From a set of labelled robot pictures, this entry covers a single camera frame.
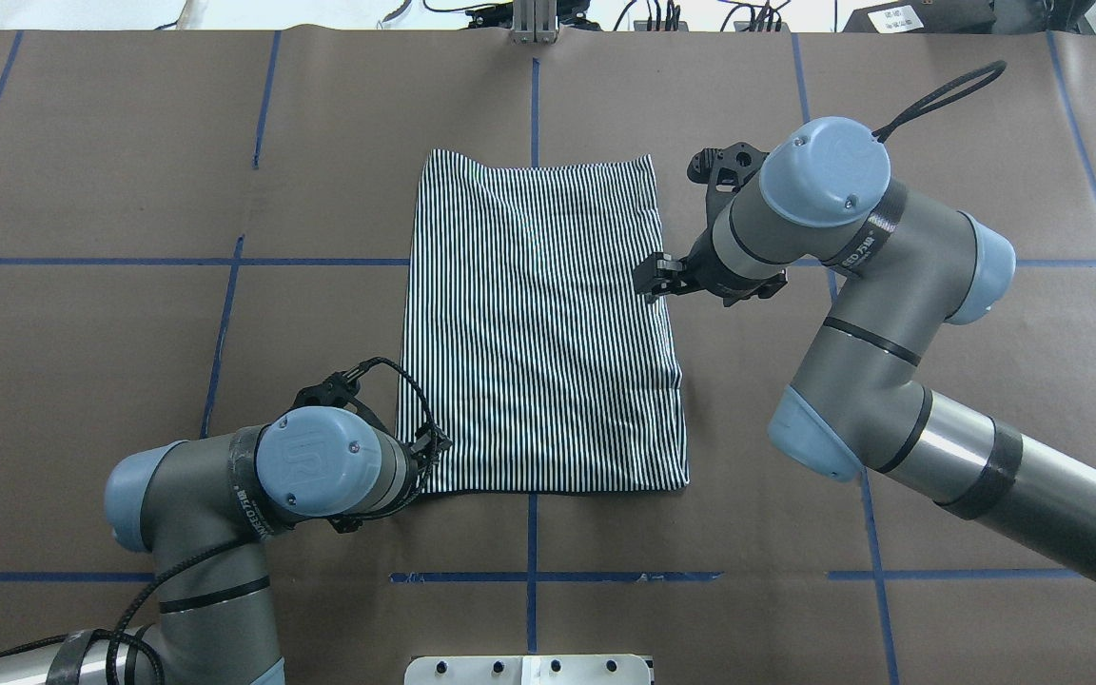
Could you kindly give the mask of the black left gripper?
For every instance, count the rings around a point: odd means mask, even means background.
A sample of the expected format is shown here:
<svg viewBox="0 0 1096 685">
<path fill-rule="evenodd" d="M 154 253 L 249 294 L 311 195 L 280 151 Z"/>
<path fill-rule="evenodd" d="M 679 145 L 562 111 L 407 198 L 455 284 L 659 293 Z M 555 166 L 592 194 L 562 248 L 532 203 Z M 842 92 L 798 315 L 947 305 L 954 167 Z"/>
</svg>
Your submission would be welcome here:
<svg viewBox="0 0 1096 685">
<path fill-rule="evenodd" d="M 413 501 L 423 493 L 429 473 L 434 472 L 443 454 L 453 446 L 453 439 L 447 437 L 439 426 L 422 426 L 421 439 L 401 444 L 408 464 L 406 486 L 401 490 L 401 498 L 404 501 Z"/>
</svg>

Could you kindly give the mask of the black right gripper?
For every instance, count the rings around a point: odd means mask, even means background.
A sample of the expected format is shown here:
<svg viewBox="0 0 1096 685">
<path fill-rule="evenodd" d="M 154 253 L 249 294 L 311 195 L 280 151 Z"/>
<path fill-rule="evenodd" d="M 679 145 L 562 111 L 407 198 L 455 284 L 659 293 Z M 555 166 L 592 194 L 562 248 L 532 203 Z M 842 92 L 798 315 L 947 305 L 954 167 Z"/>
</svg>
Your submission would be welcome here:
<svg viewBox="0 0 1096 685">
<path fill-rule="evenodd" d="M 695 240 L 684 262 L 665 252 L 653 252 L 633 269 L 633 283 L 643 284 L 643 302 L 657 302 L 666 296 L 689 294 L 692 284 L 718 298 L 747 298 L 749 281 L 728 269 L 713 246 L 713 230 L 708 228 Z"/>
</svg>

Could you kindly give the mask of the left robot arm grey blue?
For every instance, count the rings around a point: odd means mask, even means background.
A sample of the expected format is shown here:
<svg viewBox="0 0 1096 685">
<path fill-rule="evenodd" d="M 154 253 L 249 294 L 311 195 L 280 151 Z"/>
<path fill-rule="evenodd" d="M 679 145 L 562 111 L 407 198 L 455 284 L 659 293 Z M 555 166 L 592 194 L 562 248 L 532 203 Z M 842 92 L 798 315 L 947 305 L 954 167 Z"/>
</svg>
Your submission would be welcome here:
<svg viewBox="0 0 1096 685">
<path fill-rule="evenodd" d="M 265 543 L 309 520 L 352 532 L 422 493 L 449 441 L 403 442 L 374 418 L 292 409 L 231 435 L 178 439 L 110 472 L 105 512 L 156 574 L 109 629 L 0 652 L 0 684 L 283 684 Z"/>
</svg>

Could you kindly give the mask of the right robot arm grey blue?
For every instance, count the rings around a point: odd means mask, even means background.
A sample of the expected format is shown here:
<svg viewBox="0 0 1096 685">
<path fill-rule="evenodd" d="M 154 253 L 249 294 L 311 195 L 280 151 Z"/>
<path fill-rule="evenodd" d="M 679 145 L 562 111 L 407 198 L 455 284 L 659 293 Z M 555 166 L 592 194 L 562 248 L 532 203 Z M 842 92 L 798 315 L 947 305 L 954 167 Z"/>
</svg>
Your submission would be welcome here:
<svg viewBox="0 0 1096 685">
<path fill-rule="evenodd" d="M 1096 469 L 916 379 L 941 326 L 986 316 L 1016 273 L 1005 237 L 892 176 L 860 122 L 804 123 L 770 152 L 705 148 L 706 228 L 682 259 L 633 269 L 636 294 L 767 299 L 812 256 L 844 284 L 770 420 L 770 442 L 817 473 L 886 473 L 1096 582 Z"/>
</svg>

